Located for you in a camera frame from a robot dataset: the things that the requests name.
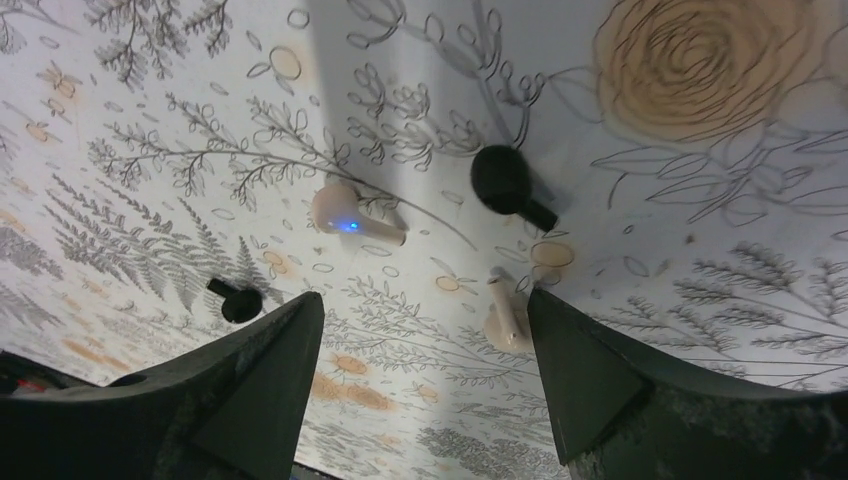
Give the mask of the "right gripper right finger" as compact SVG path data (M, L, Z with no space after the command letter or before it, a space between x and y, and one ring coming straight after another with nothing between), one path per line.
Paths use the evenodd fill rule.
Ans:
M716 373L536 289L529 326L574 479L843 479L847 395Z

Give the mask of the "beige earbud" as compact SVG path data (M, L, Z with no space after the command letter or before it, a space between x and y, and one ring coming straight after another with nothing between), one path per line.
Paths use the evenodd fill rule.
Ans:
M534 352L527 313L527 297L515 293L502 277L487 281L492 304L483 322L483 333L488 342L501 352L529 354Z
M315 193L311 217L322 233L360 235L394 246L406 241L404 230L364 215L357 193L343 184L327 185Z

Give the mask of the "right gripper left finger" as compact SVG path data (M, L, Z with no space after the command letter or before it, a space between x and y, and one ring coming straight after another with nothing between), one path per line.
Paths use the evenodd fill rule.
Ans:
M1 400L5 479L286 479L321 345L315 292L102 387Z

